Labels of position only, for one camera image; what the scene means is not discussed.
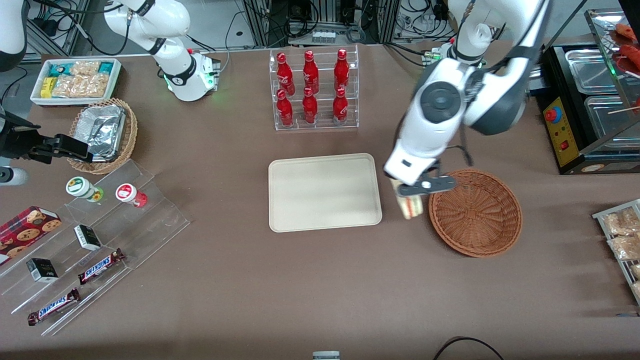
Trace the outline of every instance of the aluminum foil container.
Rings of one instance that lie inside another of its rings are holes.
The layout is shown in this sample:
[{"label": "aluminum foil container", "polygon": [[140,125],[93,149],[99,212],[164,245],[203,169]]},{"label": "aluminum foil container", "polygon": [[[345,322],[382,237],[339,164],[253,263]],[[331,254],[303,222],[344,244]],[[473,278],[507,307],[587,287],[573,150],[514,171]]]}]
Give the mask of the aluminum foil container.
[{"label": "aluminum foil container", "polygon": [[84,109],[73,137],[89,145],[94,162],[116,160],[126,117],[126,111],[117,105]]}]

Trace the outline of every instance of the cookie box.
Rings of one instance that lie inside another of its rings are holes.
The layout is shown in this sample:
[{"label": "cookie box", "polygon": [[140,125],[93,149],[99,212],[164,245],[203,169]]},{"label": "cookie box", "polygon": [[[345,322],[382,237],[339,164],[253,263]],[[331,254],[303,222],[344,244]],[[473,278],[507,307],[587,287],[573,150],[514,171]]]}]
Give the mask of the cookie box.
[{"label": "cookie box", "polygon": [[31,206],[0,225],[0,265],[55,230],[62,222],[55,213]]},{"label": "cookie box", "polygon": [[[90,60],[90,61],[100,61],[102,63],[113,63],[113,67],[111,68],[111,73],[109,74],[109,81],[107,82],[107,88],[102,97],[77,97],[77,98],[45,98],[40,95],[40,91],[42,89],[42,84],[45,81],[45,78],[49,76],[51,68],[64,64],[64,63],[72,63],[76,60]],[[31,101],[43,107],[48,106],[82,106],[87,104],[93,104],[95,102],[108,100],[113,95],[113,90],[116,87],[116,82],[118,81],[118,75],[120,74],[120,68],[122,65],[117,59],[114,58],[65,58],[65,59],[53,59],[47,60],[42,64],[42,69],[40,69],[40,74],[38,75],[38,79],[36,80],[36,84],[33,86],[33,91],[31,92]]]}]

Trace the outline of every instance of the small black box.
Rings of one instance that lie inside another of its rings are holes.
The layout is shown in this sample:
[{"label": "small black box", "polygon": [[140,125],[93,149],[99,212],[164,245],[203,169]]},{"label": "small black box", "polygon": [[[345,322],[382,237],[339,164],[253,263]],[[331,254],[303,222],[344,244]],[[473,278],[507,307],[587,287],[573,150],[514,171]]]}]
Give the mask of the small black box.
[{"label": "small black box", "polygon": [[100,248],[100,240],[91,227],[80,224],[74,228],[76,238],[80,241],[80,246],[90,251],[96,251]]},{"label": "small black box", "polygon": [[53,268],[51,261],[47,259],[29,259],[27,268],[29,268],[33,280],[38,282],[53,282],[58,278],[56,269]]}]

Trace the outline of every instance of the round basket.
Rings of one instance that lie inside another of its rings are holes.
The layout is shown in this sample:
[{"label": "round basket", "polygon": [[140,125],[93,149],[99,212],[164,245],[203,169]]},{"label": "round basket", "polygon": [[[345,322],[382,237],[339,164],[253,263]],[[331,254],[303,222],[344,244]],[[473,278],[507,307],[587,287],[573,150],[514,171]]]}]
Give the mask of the round basket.
[{"label": "round basket", "polygon": [[504,253],[522,230],[522,210],[513,192],[486,172],[449,173],[455,189],[429,196],[429,216],[436,232],[457,251],[475,258]]},{"label": "round basket", "polygon": [[[124,122],[124,129],[122,130],[120,148],[118,149],[118,153],[120,155],[118,155],[116,160],[110,163],[83,163],[82,161],[68,159],[71,167],[78,171],[88,172],[94,175],[108,174],[122,166],[122,164],[124,164],[131,157],[133,148],[136,145],[136,135],[138,134],[138,121],[136,120],[136,114],[131,111],[131,108],[129,107],[129,105],[127,105],[126,102],[120,99],[109,99],[101,102],[96,102],[95,104],[91,104],[88,107],[92,108],[96,106],[107,105],[118,105],[127,112],[127,117]],[[76,132],[76,126],[78,124],[79,118],[80,114],[76,116],[74,123],[71,125],[69,136],[73,136]]]}]

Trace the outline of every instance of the red switch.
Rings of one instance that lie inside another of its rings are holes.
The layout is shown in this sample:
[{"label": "red switch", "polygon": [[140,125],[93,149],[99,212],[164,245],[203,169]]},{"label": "red switch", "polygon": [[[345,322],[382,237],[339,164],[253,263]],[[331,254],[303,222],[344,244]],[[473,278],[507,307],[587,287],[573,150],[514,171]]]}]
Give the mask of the red switch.
[{"label": "red switch", "polygon": [[549,122],[553,122],[556,120],[558,113],[555,109],[551,109],[545,113],[545,120]]}]

